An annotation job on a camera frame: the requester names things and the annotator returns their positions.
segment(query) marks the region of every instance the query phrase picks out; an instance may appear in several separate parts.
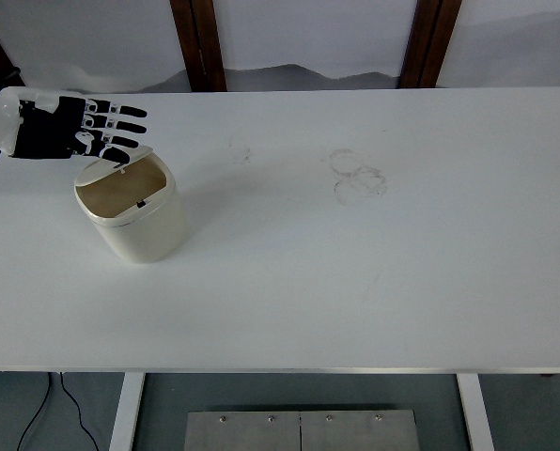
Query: white table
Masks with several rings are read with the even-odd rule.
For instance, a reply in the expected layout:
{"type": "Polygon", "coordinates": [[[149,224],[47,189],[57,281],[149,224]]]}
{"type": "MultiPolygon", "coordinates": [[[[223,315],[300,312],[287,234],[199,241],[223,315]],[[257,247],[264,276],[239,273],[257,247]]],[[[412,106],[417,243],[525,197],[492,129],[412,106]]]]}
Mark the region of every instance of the white table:
{"type": "Polygon", "coordinates": [[[110,96],[192,224],[116,257],[89,159],[0,159],[0,370],[560,372],[560,88],[110,96]]]}

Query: robotic hand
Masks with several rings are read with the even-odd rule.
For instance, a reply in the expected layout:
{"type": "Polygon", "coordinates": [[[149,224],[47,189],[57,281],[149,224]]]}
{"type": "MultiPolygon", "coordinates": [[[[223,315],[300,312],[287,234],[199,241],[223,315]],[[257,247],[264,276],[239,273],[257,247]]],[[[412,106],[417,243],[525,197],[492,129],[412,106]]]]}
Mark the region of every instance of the robotic hand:
{"type": "Polygon", "coordinates": [[[26,159],[86,155],[121,166],[138,142],[115,130],[144,133],[145,127],[122,119],[146,116],[139,108],[79,93],[8,87],[0,92],[0,150],[26,159]]]}

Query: trash can lid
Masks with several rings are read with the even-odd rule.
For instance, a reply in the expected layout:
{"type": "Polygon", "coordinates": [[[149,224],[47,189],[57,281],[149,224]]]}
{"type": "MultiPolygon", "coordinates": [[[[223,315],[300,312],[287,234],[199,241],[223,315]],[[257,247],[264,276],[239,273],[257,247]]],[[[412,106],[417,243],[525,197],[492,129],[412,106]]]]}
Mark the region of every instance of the trash can lid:
{"type": "Polygon", "coordinates": [[[152,148],[147,146],[139,146],[137,148],[128,148],[124,150],[130,155],[130,160],[126,164],[119,165],[119,163],[110,162],[109,160],[99,160],[87,166],[78,174],[75,178],[75,186],[86,186],[100,179],[104,179],[124,166],[142,160],[152,152],[152,148]]]}

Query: white wall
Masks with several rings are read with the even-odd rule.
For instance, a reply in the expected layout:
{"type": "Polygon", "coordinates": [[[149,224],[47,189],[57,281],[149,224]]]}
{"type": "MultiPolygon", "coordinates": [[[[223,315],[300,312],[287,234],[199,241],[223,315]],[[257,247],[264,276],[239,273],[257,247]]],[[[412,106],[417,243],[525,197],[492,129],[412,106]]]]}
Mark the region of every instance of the white wall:
{"type": "Polygon", "coordinates": [[[225,67],[296,64],[326,77],[401,72],[416,0],[217,0],[225,67]]]}
{"type": "Polygon", "coordinates": [[[185,69],[168,0],[0,0],[0,43],[35,87],[137,90],[185,69]]]}
{"type": "Polygon", "coordinates": [[[463,0],[439,86],[560,86],[560,0],[463,0]]]}

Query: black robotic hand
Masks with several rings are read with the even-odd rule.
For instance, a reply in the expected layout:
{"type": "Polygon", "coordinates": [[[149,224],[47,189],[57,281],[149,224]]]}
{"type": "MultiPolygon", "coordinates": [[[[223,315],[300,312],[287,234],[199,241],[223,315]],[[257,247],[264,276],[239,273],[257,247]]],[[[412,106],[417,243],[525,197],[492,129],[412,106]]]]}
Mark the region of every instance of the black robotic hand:
{"type": "Polygon", "coordinates": [[[56,100],[54,107],[45,108],[39,102],[20,99],[20,125],[11,157],[56,159],[86,155],[123,165],[130,161],[127,149],[137,148],[138,142],[112,132],[147,131],[141,125],[121,120],[146,117],[147,112],[139,108],[65,95],[56,100]]]}

